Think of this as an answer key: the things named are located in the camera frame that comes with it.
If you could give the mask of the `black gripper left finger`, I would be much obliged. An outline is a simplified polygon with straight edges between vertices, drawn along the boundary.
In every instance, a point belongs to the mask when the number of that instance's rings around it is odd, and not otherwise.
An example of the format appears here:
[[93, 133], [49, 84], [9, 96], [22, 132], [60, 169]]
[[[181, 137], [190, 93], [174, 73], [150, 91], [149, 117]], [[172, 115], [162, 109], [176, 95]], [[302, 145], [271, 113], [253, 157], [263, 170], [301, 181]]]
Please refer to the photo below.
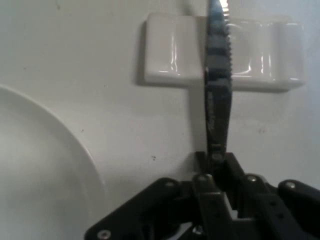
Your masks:
[[162, 240], [181, 224], [200, 226], [203, 240], [235, 240], [224, 195], [211, 175], [191, 181], [160, 178], [91, 226], [86, 240]]

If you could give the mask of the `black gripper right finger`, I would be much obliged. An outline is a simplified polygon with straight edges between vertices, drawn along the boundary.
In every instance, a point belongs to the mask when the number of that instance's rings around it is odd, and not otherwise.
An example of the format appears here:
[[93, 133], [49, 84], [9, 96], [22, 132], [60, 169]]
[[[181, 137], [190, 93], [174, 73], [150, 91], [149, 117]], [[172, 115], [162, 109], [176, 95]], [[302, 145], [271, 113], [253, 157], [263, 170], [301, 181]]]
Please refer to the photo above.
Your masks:
[[273, 240], [320, 238], [320, 191], [287, 179], [277, 187], [246, 174], [232, 153], [213, 157], [213, 177], [237, 216], [253, 218]]

